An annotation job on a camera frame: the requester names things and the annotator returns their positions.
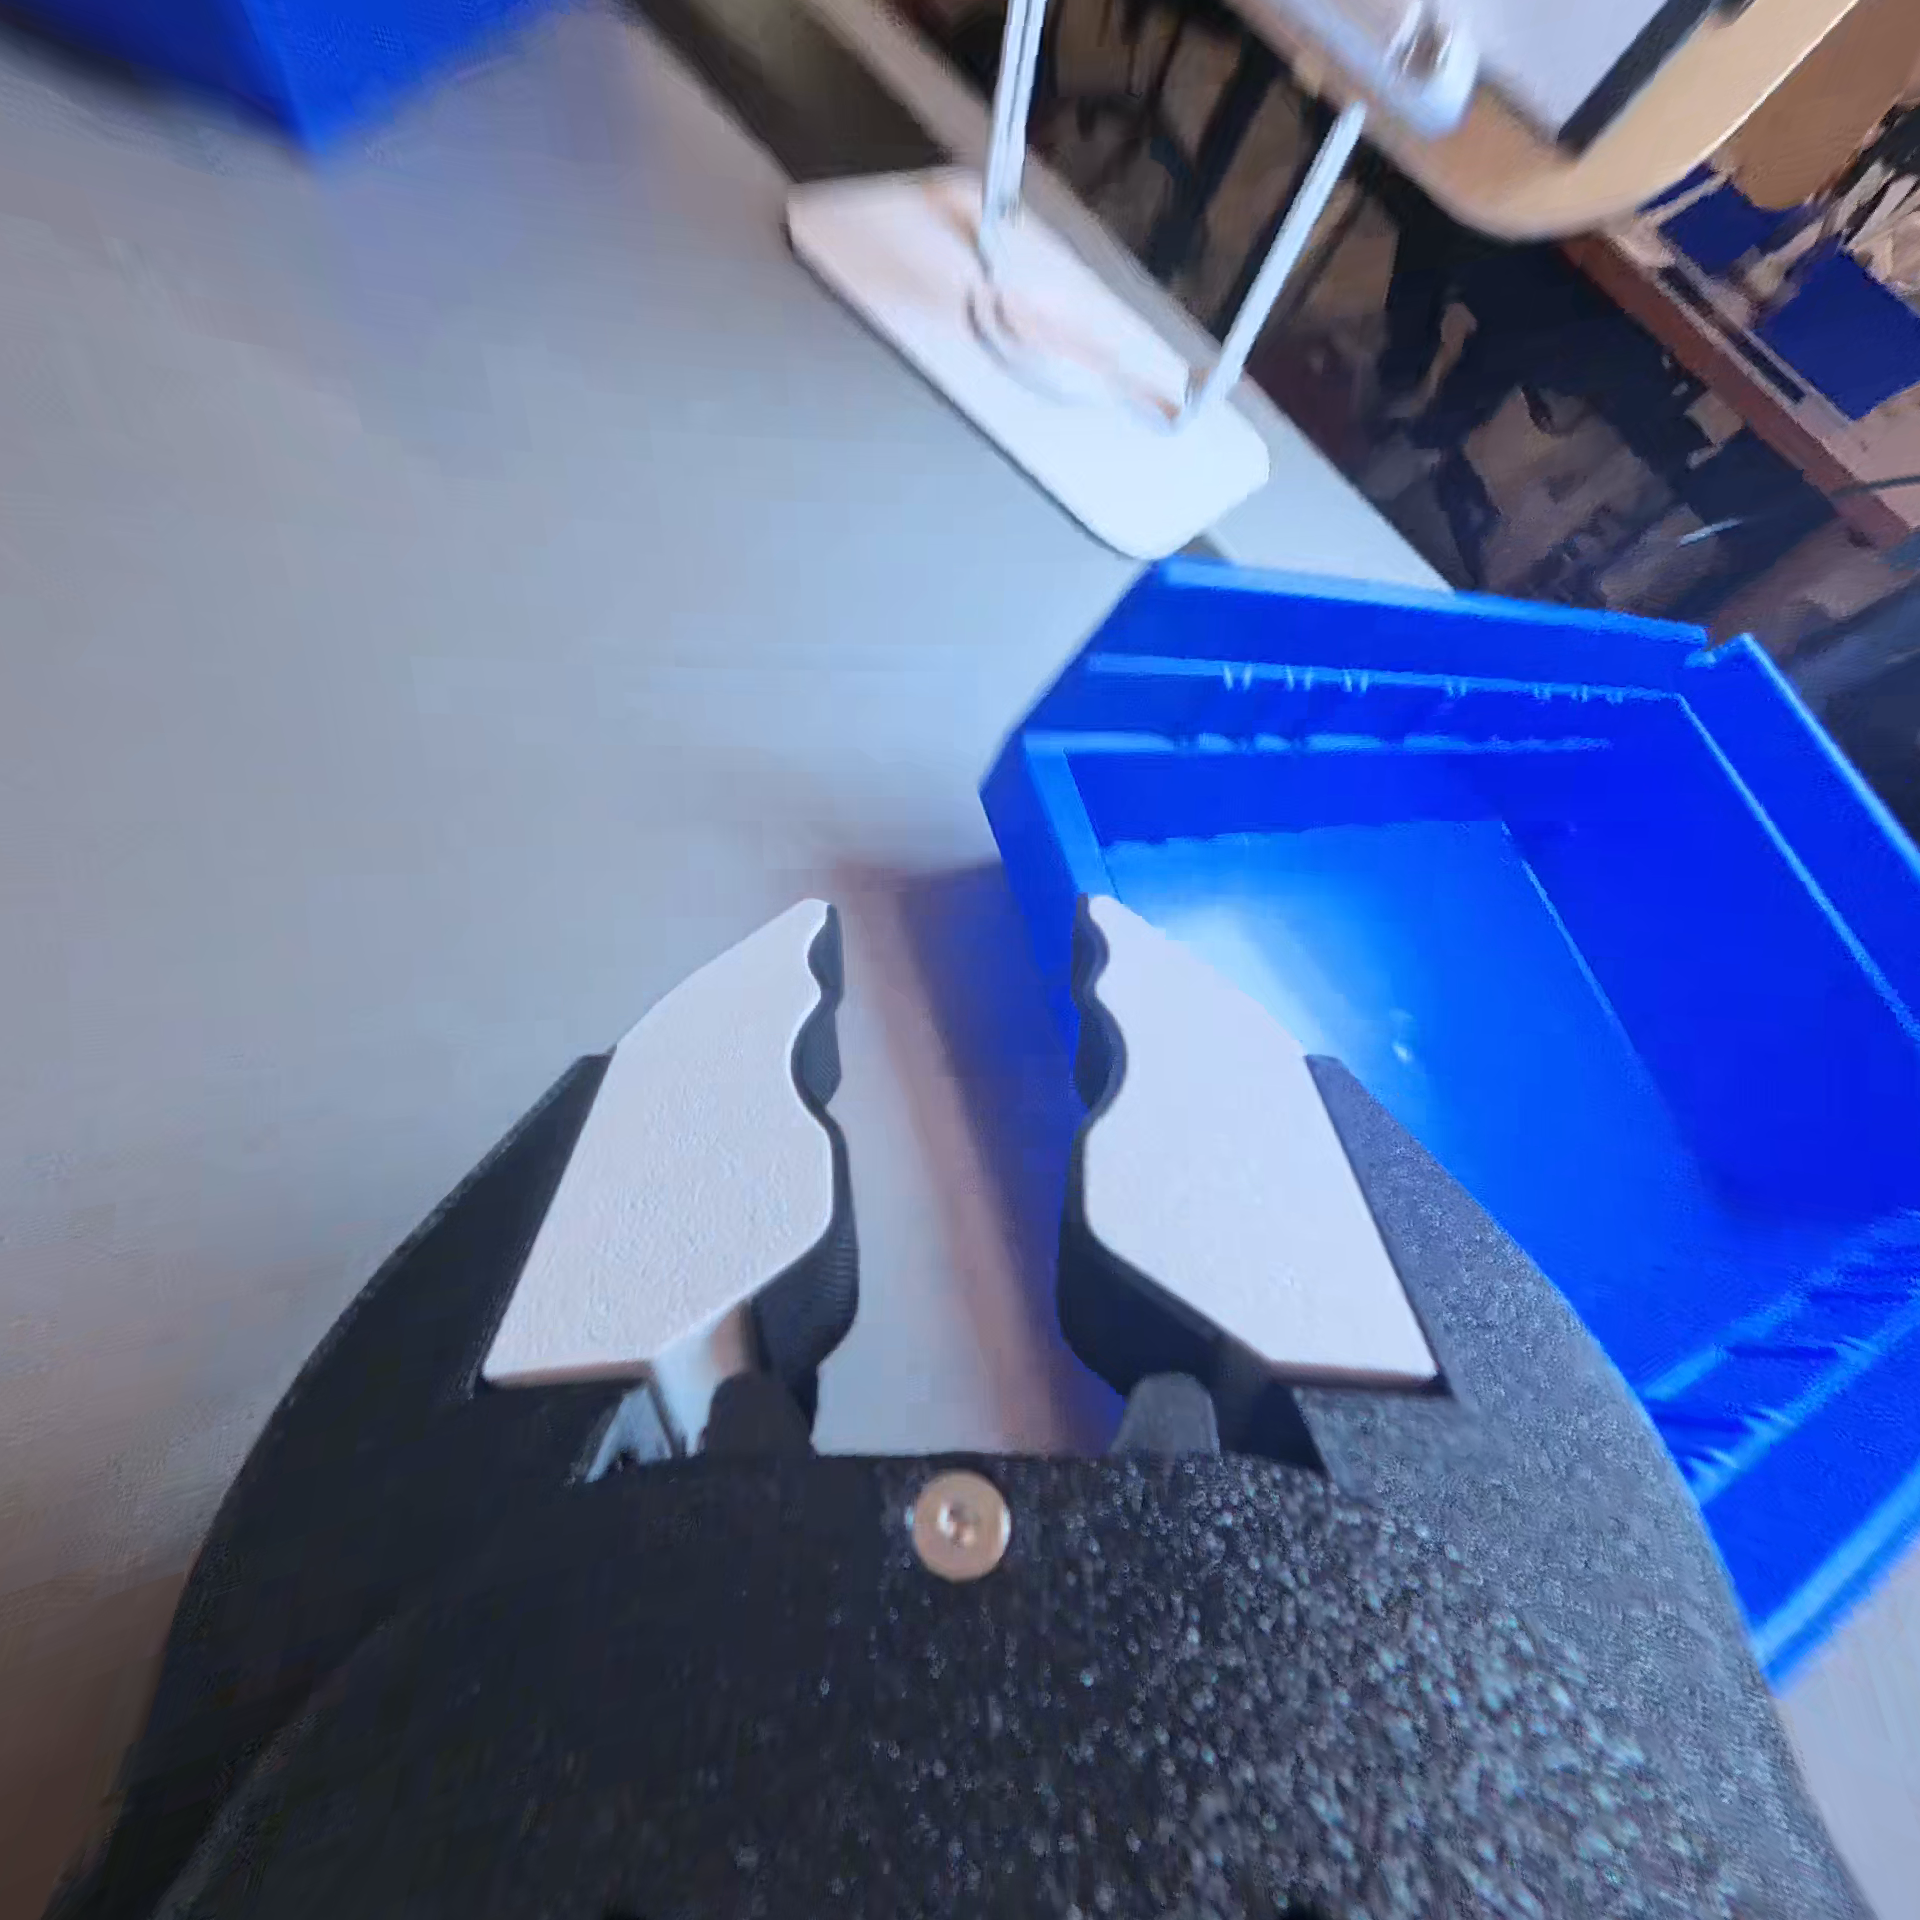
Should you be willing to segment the white instruction sheet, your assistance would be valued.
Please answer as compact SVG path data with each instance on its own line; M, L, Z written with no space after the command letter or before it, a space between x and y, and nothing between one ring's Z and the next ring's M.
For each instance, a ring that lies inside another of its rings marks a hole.
M1655 23L1662 2L1443 2L1479 77L1531 127L1558 135Z

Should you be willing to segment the wooden desk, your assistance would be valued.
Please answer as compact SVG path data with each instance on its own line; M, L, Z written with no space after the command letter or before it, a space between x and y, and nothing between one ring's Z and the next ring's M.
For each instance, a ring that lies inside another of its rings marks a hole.
M1587 230L1558 254L1700 388L1702 422L1747 433L1890 565L1916 565L1917 388L1848 415L1835 390L1759 337L1743 291L1643 223Z

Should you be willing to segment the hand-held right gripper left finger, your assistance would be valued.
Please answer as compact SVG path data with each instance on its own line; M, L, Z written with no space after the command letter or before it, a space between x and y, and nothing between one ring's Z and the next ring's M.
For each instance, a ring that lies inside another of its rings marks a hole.
M842 919L803 899L613 1044L483 1358L488 1388L639 1385L706 1427L764 1372L800 1402L858 1309Z

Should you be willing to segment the blue plastic bin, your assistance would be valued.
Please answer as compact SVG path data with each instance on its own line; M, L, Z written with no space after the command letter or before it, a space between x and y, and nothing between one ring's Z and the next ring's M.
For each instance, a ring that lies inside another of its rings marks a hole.
M1751 641L1152 566L981 785L1067 1041L1114 897L1584 1318L1784 1682L1916 1539L1916 851Z
M5 28L318 147L492 52L548 2L5 2Z

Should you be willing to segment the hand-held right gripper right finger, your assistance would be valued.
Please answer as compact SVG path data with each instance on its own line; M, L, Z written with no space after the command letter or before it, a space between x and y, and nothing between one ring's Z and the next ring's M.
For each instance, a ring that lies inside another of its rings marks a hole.
M1059 1314L1109 1388L1429 1397L1424 1321L1315 1076L1259 999L1114 897L1072 923Z

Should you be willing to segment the white tablet stand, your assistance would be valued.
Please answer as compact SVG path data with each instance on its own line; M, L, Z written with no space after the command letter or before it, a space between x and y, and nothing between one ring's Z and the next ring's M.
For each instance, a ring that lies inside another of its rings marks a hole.
M1044 2L1005 9L981 172L804 182L784 205L800 262L1096 542L1132 561L1170 558L1267 485L1267 444L1231 409L1231 393L1364 123L1389 117L1418 138L1447 138L1482 69L1477 36L1448 5L1238 12L1298 29L1350 99L1203 369L1024 212Z

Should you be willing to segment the small blue bin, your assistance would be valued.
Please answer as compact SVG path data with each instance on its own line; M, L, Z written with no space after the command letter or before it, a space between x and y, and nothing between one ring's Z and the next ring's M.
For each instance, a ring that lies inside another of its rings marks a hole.
M1847 420L1864 420L1917 380L1917 317L1818 212L1759 209L1719 185L1660 220L1664 239L1723 289L1787 243L1807 239L1783 275L1742 293L1743 329Z

